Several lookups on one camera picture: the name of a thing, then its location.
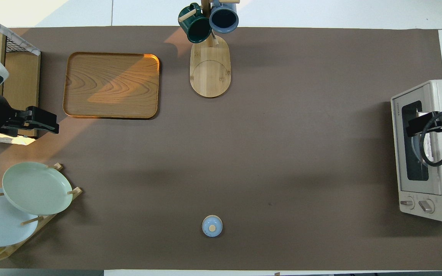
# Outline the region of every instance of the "mug handle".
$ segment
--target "mug handle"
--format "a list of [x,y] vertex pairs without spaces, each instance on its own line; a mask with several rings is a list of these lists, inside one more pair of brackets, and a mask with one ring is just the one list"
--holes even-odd
[[189,6],[189,8],[191,10],[195,9],[195,16],[202,16],[202,9],[200,8],[199,4],[197,3],[191,3],[191,5]]

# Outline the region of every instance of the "mug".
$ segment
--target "mug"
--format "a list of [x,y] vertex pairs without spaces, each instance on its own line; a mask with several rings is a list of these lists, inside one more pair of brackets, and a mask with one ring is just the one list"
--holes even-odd
[[187,38],[192,43],[200,43],[211,34],[211,26],[209,25],[209,19],[202,14],[199,4],[192,3],[188,7],[184,7],[178,17],[182,17],[185,14],[195,10],[195,14],[186,18],[184,21],[179,22]]
[[238,26],[236,5],[219,3],[219,0],[214,0],[209,24],[211,28],[218,33],[231,33]]

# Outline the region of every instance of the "brown table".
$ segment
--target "brown table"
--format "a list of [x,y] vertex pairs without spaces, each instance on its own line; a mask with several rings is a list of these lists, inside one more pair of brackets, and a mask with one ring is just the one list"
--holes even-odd
[[[437,31],[238,28],[223,35],[231,86],[205,99],[178,29],[17,30],[43,52],[40,107],[61,133],[0,144],[0,182],[59,161],[84,193],[0,268],[442,269],[442,222],[398,208],[389,106],[442,79]],[[78,51],[157,55],[158,114],[66,117]],[[210,214],[216,239],[200,231]]]

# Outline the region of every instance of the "black cable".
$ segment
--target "black cable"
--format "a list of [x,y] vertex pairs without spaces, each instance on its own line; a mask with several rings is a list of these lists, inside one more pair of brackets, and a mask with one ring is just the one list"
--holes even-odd
[[434,115],[424,126],[424,129],[421,133],[421,139],[419,140],[419,150],[421,151],[421,157],[424,159],[424,161],[433,167],[441,166],[442,165],[442,159],[437,162],[432,162],[429,160],[426,156],[426,153],[424,152],[424,138],[426,136],[427,130],[431,127],[431,125],[435,122],[436,119],[442,116],[442,112],[439,112],[438,114]]

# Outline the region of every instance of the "blue round object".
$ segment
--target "blue round object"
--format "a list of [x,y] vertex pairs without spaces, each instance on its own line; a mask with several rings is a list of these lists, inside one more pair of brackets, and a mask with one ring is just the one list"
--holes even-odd
[[222,230],[223,222],[217,215],[208,215],[202,222],[202,232],[208,237],[217,237]]

